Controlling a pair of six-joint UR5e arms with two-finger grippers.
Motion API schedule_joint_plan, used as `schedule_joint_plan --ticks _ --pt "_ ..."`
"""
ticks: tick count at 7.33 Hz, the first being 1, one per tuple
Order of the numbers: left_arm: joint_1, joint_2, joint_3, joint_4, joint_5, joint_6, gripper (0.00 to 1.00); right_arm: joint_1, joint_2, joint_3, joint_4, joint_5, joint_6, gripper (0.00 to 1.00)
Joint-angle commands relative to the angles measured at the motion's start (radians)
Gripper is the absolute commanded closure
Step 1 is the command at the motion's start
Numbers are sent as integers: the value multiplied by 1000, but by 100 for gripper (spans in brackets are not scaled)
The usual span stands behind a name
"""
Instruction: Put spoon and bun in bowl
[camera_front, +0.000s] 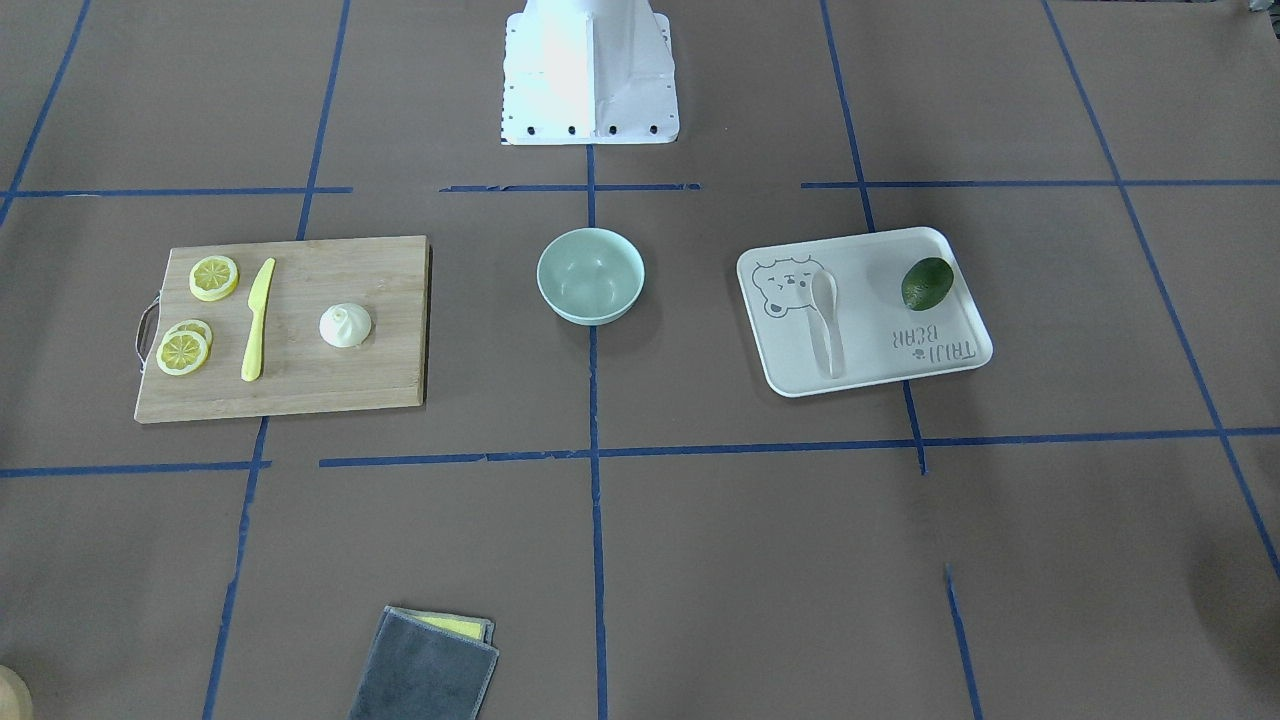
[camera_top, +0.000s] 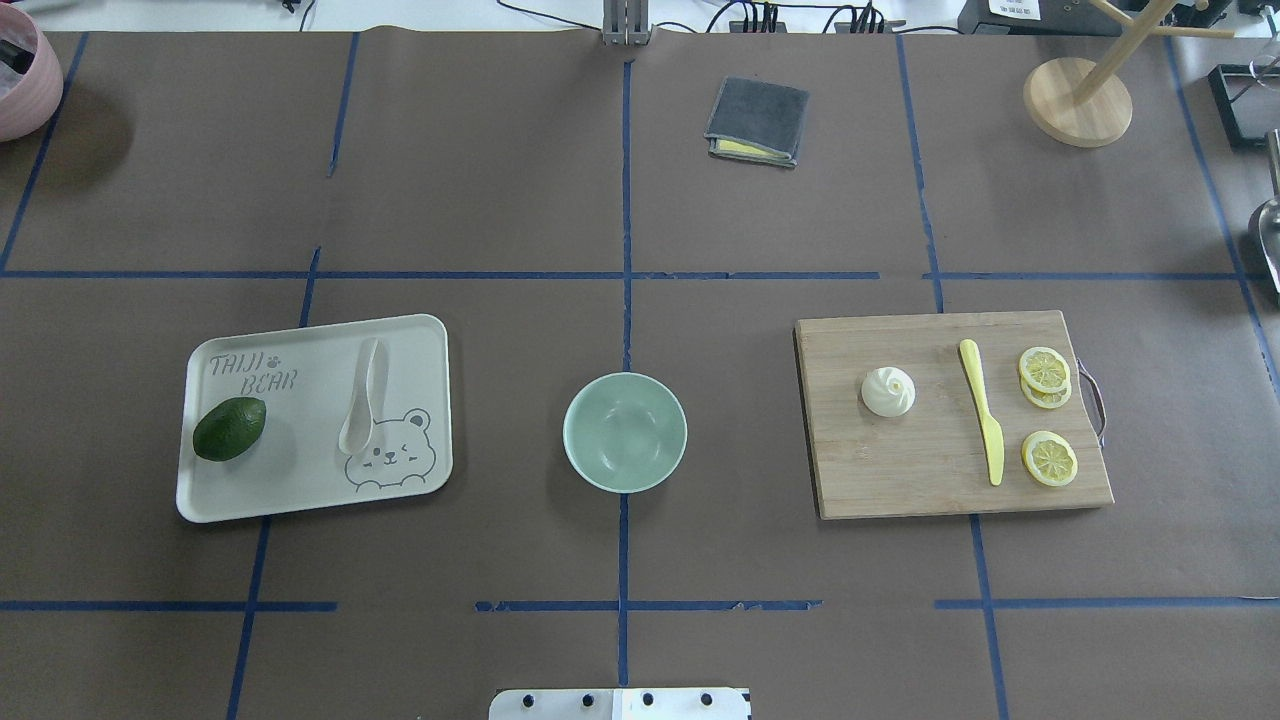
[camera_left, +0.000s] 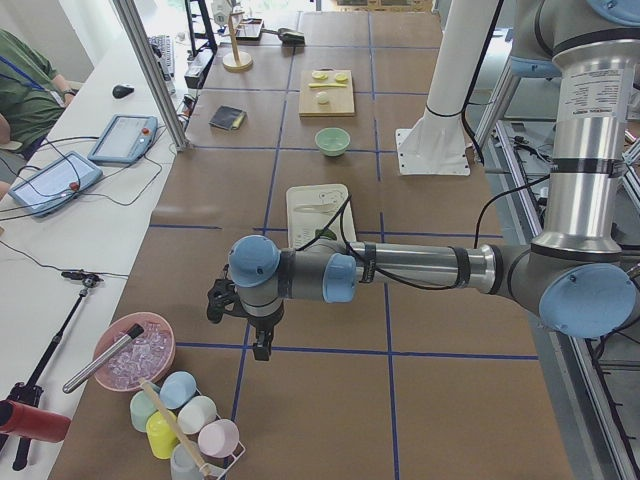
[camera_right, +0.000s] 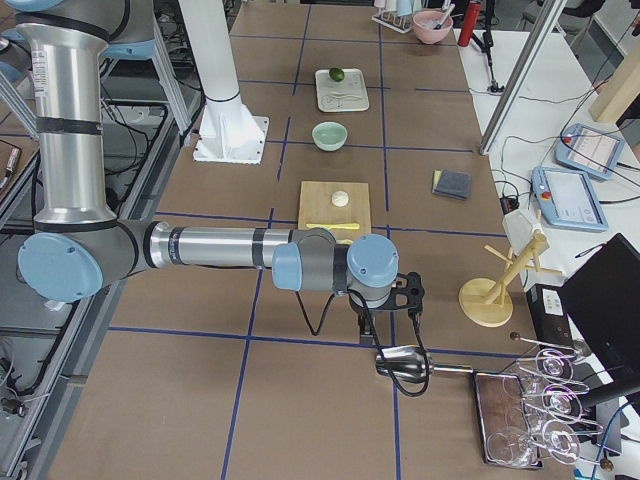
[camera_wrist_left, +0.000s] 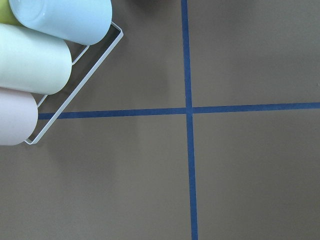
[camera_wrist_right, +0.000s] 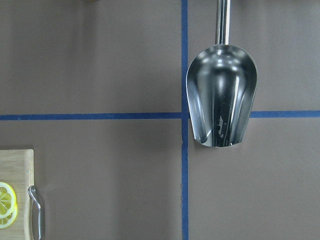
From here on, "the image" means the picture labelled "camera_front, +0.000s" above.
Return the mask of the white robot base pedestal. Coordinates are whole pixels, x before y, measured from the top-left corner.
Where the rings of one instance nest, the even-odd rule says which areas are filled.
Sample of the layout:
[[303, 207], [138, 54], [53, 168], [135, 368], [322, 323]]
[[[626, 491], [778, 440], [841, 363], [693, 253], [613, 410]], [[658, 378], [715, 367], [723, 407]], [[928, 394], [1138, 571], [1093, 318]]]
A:
[[503, 73], [504, 145], [680, 136], [672, 28], [649, 1], [527, 1], [506, 19]]

